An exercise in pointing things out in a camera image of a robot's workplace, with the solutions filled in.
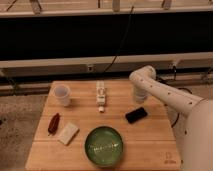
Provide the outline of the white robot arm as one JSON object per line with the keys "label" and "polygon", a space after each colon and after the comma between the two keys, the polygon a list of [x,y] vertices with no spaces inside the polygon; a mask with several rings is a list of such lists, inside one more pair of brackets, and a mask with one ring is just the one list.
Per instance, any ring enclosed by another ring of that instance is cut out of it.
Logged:
{"label": "white robot arm", "polygon": [[150,65],[133,71],[129,79],[137,101],[143,102],[151,94],[187,118],[181,171],[213,171],[213,99],[158,82]]}

